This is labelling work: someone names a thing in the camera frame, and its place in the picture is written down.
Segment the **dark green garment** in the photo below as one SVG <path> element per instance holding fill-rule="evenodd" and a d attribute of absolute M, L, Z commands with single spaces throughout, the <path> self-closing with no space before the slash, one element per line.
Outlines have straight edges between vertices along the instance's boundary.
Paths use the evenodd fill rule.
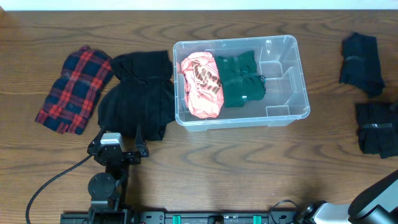
<path fill-rule="evenodd" d="M 243 107 L 248 101 L 257 101 L 266 94 L 266 79 L 258 74 L 255 51 L 249 50 L 234 57 L 215 58 L 221 85 L 224 107 Z"/>

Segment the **clear plastic storage bin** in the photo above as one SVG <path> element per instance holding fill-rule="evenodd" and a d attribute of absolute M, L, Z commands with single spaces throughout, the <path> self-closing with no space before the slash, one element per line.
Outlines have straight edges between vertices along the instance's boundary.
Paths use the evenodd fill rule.
<path fill-rule="evenodd" d="M 192 115 L 184 99 L 184 75 L 180 66 L 183 59 L 195 52 L 234 57 L 250 50 L 254 52 L 258 74 L 265 78 L 264 97 L 249 101 L 243 107 L 223 107 L 216 118 L 201 119 Z M 187 131 L 286 126 L 310 114 L 298 42 L 292 35 L 180 41 L 173 47 L 173 60 L 175 119 Z"/>

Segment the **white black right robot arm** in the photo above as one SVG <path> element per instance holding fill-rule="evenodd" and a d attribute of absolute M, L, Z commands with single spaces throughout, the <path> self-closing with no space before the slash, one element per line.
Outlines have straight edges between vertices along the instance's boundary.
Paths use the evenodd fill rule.
<path fill-rule="evenodd" d="M 361 192 L 351 203 L 311 204 L 297 215 L 301 224 L 397 224 L 397 171 Z"/>

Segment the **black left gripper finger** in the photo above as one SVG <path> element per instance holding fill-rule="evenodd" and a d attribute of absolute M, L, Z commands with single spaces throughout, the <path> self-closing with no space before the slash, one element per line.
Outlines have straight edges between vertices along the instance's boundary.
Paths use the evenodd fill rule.
<path fill-rule="evenodd" d="M 100 144 L 101 138 L 103 136 L 103 134 L 106 133 L 106 128 L 102 127 L 99 131 L 99 133 L 96 135 L 96 137 L 94 138 L 94 140 L 92 141 L 92 144 L 94 145 L 98 145 Z"/>
<path fill-rule="evenodd" d="M 139 152 L 147 152 L 147 144 L 142 136 L 140 125 L 138 125 L 136 129 L 135 147 Z"/>

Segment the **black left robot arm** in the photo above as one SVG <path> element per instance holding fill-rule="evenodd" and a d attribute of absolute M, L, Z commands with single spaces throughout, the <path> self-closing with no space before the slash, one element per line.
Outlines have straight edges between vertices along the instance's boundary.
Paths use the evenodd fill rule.
<path fill-rule="evenodd" d="M 87 153 L 105 167 L 104 172 L 94 175 L 88 183 L 91 207 L 83 223 L 138 224 L 139 215 L 125 204 L 129 167 L 141 163 L 149 156 L 149 150 L 140 126 L 136 129 L 135 147 L 132 152 L 123 150 L 123 137 L 119 133 L 107 133 L 101 128 L 89 144 Z"/>

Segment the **navy garment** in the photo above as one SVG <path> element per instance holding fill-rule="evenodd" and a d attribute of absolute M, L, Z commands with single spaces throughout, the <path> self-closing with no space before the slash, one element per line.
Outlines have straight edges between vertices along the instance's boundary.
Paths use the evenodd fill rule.
<path fill-rule="evenodd" d="M 369 98 L 379 96 L 385 83 L 381 75 L 377 38 L 353 33 L 342 42 L 342 56 L 339 83 L 353 85 Z"/>

